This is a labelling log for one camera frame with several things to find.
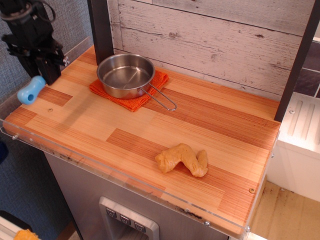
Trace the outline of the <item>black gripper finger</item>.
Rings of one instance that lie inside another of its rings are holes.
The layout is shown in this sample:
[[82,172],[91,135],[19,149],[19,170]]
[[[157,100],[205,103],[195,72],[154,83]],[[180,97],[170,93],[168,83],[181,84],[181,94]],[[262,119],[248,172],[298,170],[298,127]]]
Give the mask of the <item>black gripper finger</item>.
[[50,59],[36,58],[35,63],[47,85],[51,86],[61,76],[60,66]]
[[37,65],[37,57],[33,55],[25,55],[20,54],[18,57],[18,60],[24,70],[28,73],[28,75],[33,78],[35,76],[40,76],[41,72],[39,70],[39,67]]

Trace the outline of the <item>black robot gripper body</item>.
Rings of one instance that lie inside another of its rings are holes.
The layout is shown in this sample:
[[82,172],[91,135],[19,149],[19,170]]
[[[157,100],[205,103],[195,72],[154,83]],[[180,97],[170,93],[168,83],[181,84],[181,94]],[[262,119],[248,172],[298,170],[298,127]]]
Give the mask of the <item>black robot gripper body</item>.
[[54,10],[50,18],[45,9],[20,9],[1,13],[11,31],[4,34],[4,41],[11,55],[26,58],[49,59],[54,64],[67,66],[70,61],[62,52],[63,46],[53,38],[52,22],[56,18]]

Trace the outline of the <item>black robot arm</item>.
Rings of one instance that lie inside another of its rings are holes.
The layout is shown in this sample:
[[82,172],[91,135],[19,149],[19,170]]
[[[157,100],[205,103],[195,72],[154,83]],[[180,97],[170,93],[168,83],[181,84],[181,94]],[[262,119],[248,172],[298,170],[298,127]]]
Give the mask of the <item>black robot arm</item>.
[[11,31],[1,37],[9,54],[30,77],[42,76],[52,85],[61,76],[61,66],[70,63],[63,45],[53,38],[55,10],[44,0],[2,0],[0,18]]

